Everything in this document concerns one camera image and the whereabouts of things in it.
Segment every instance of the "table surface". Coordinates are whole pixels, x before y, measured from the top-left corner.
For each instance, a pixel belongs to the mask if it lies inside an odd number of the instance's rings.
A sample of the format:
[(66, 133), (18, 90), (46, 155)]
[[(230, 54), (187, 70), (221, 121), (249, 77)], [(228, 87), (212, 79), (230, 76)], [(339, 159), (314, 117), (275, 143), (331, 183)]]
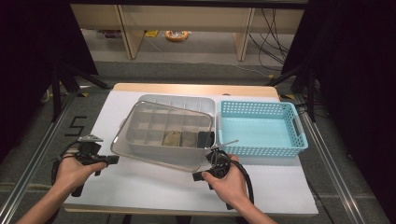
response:
[[(122, 120), (144, 94), (200, 96), (217, 103), (230, 97), (279, 101), (273, 87), (119, 83), (108, 95), (92, 129), (93, 134), (105, 140), (101, 155), (113, 154), (111, 142)], [(270, 215), (318, 213), (298, 157), (285, 159), (282, 164), (241, 162), (252, 180), (255, 204), (262, 211)], [(234, 210), (226, 209), (205, 181), (194, 182), (191, 173), (123, 157), (101, 175), (90, 176), (82, 195), (69, 197), (64, 208), (69, 212), (237, 216)]]

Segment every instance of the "white tabletop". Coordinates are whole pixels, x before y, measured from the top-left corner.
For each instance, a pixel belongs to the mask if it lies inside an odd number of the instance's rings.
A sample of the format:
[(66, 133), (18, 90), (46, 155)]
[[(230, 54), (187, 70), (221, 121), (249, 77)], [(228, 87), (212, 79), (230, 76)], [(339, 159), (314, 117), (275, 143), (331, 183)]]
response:
[[(92, 134), (105, 140), (101, 143), (100, 155), (113, 154), (110, 145), (122, 121), (137, 99), (147, 93), (113, 90), (108, 95), (92, 129)], [(230, 97), (240, 100), (278, 101), (274, 95), (205, 97), (215, 102), (231, 99)], [(250, 175), (255, 204), (263, 212), (269, 215), (299, 216), (318, 213), (298, 157), (241, 162)], [(204, 165), (202, 170), (207, 168), (208, 165)], [(191, 173), (124, 157), (120, 157), (118, 164), (108, 166), (99, 176), (90, 176), (81, 196), (69, 197), (64, 208), (69, 212), (237, 216), (234, 210), (227, 210), (205, 181), (194, 182)]]

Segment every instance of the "human hand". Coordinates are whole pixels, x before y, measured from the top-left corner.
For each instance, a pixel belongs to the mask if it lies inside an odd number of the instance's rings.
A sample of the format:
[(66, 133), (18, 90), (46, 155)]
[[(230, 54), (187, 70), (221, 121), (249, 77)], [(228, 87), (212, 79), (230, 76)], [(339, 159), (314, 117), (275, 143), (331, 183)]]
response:
[(54, 187), (61, 187), (72, 193), (76, 188), (82, 186), (91, 174), (105, 168), (106, 164), (104, 162), (83, 165), (73, 154), (65, 154), (59, 165)]
[[(229, 155), (229, 157), (231, 160), (239, 161), (235, 155)], [(202, 177), (212, 186), (221, 200), (232, 207), (248, 199), (245, 178), (232, 163), (228, 174), (222, 179), (215, 178), (209, 172), (202, 172)]]

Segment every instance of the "forearm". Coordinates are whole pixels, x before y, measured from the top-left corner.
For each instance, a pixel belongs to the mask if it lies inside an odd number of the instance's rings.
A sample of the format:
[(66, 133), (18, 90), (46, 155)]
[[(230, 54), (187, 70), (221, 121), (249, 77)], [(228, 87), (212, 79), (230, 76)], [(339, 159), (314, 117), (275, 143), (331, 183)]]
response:
[(45, 223), (61, 207), (70, 191), (68, 188), (54, 185), (17, 223)]
[(241, 200), (233, 203), (233, 208), (245, 218), (249, 224), (273, 224), (274, 222), (270, 217), (265, 215), (258, 209), (249, 199)]

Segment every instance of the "clear plastic container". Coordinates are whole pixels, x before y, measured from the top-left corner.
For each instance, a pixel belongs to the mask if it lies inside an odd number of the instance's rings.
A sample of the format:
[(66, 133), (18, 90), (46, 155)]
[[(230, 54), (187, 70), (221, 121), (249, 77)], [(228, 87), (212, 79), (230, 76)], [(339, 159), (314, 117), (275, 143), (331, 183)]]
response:
[(210, 147), (207, 113), (139, 101), (120, 127), (111, 150), (121, 156), (183, 171), (197, 171)]

